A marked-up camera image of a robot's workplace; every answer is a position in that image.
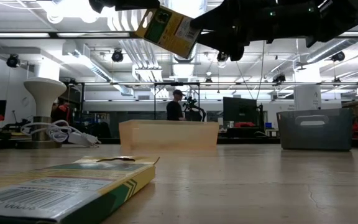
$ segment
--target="ceiling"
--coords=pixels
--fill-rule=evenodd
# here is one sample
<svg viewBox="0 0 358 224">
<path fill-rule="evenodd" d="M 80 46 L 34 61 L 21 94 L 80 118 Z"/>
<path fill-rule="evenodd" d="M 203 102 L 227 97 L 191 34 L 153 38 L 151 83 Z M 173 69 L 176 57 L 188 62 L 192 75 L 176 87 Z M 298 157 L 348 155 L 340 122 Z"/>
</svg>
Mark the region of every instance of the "ceiling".
<svg viewBox="0 0 358 224">
<path fill-rule="evenodd" d="M 60 32 L 78 32 L 78 31 L 111 31 L 108 26 L 108 18 L 100 17 L 94 23 L 85 23 L 79 17 L 70 15 L 72 17 L 65 17 L 61 22 L 52 24 L 47 19 L 47 12 L 41 8 L 39 3 L 34 1 L 3 1 L 0 4 L 0 31 L 19 31 L 19 32 L 32 32 L 32 31 L 60 31 Z M 221 1 L 209 0 L 207 11 L 218 6 Z M 35 8 L 30 12 L 24 7 Z M 62 55 L 62 45 L 64 40 L 0 40 L 0 49 L 6 47 L 37 47 L 43 51 L 48 52 L 53 57 L 61 60 L 64 66 L 60 70 L 61 77 L 73 77 L 79 82 L 95 82 L 98 81 L 95 74 L 86 66 L 78 63 L 66 63 L 69 56 Z M 86 39 L 76 40 L 76 46 L 83 46 L 86 44 L 91 50 L 91 59 L 98 63 L 102 69 L 109 73 L 114 80 L 120 82 L 138 82 L 132 75 L 133 61 L 125 51 L 125 46 L 122 45 L 121 40 L 117 39 Z M 197 54 L 192 61 L 194 64 L 193 75 L 188 78 L 189 82 L 204 82 L 207 77 L 207 72 L 211 72 L 213 82 L 262 82 L 267 80 L 272 81 L 272 78 L 277 74 L 277 71 L 271 72 L 282 63 L 294 60 L 297 56 L 306 56 L 315 50 L 323 47 L 328 43 L 314 44 L 310 49 L 306 49 L 304 39 L 278 39 L 274 40 L 272 44 L 264 45 L 264 42 L 252 42 L 246 47 L 243 58 L 236 62 L 227 61 L 227 65 L 223 68 L 218 67 L 215 60 L 217 51 L 209 47 L 199 45 L 197 46 Z M 173 72 L 173 55 L 156 45 L 151 45 L 158 65 L 162 69 L 162 78 L 164 81 L 173 81 L 177 78 Z M 111 55 L 114 49 L 124 49 L 124 60 L 119 63 L 113 63 Z M 142 55 L 146 57 L 144 51 L 140 50 Z M 318 62 L 320 67 L 320 75 L 323 81 L 331 81 L 334 79 L 334 74 L 341 76 L 342 74 L 350 74 L 351 72 L 358 71 L 358 43 L 343 50 L 346 59 L 343 62 L 337 62 L 335 69 L 333 69 L 332 61 Z M 287 81 L 292 80 L 293 69 L 285 71 Z M 346 82 L 358 82 L 358 74 L 345 77 Z M 352 91 L 356 86 L 347 86 L 342 89 Z"/>
</svg>

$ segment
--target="barcode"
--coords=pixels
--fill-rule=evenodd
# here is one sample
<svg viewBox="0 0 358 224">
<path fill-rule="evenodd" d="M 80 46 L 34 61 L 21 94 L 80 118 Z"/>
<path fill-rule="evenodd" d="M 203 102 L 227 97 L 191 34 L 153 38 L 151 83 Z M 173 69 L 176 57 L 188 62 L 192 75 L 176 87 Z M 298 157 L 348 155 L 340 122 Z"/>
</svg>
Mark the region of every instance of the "barcode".
<svg viewBox="0 0 358 224">
<path fill-rule="evenodd" d="M 189 32 L 186 34 L 186 38 L 193 40 L 195 38 L 196 34 L 197 34 L 197 30 L 190 28 Z"/>
<path fill-rule="evenodd" d="M 0 192 L 0 202 L 19 203 L 34 208 L 48 209 L 61 203 L 75 194 L 43 190 L 8 189 Z"/>
</svg>

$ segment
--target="baseball cap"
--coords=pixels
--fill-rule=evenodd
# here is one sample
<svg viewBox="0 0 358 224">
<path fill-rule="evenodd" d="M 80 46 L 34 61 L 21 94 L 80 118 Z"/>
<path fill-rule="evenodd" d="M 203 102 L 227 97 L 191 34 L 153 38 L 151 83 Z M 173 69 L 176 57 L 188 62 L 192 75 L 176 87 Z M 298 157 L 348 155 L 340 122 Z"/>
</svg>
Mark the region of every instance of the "baseball cap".
<svg viewBox="0 0 358 224">
<path fill-rule="evenodd" d="M 174 91 L 173 91 L 173 94 L 174 94 L 174 95 L 186 96 L 186 95 L 184 95 L 180 90 L 174 90 Z"/>
</svg>

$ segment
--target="white lamp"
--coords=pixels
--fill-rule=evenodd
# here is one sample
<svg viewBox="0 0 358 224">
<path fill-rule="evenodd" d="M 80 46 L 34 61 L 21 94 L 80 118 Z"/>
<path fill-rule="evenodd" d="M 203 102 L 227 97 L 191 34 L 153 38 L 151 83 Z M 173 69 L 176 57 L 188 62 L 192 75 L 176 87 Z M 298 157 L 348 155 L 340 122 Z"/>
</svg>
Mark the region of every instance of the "white lamp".
<svg viewBox="0 0 358 224">
<path fill-rule="evenodd" d="M 24 87 L 35 100 L 35 116 L 50 117 L 53 102 L 66 91 L 66 85 L 60 81 L 49 78 L 29 78 Z"/>
</svg>

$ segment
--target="white wall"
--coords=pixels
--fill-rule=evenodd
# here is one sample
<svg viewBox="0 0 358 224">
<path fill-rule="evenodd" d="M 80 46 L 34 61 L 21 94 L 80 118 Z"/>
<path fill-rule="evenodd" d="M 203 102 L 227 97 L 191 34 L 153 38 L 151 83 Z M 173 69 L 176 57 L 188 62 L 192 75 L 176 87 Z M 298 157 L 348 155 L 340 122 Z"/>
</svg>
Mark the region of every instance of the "white wall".
<svg viewBox="0 0 358 224">
<path fill-rule="evenodd" d="M 168 102 L 157 102 L 156 110 L 165 111 Z M 271 122 L 274 128 L 278 127 L 276 114 L 281 111 L 295 110 L 294 102 L 258 102 L 264 106 L 264 111 L 267 111 L 267 122 Z M 203 101 L 201 100 L 201 107 L 205 111 L 222 111 L 222 101 Z M 324 101 L 321 109 L 335 109 L 341 108 L 341 102 L 338 101 Z M 154 111 L 154 102 L 150 101 L 132 101 L 132 102 L 86 102 L 84 105 L 85 111 Z"/>
<path fill-rule="evenodd" d="M 0 100 L 7 100 L 5 120 L 0 127 L 14 123 L 12 111 L 15 111 L 17 121 L 35 114 L 35 101 L 24 88 L 23 82 L 27 79 L 27 70 L 23 68 L 9 68 L 5 60 L 0 59 Z"/>
</svg>

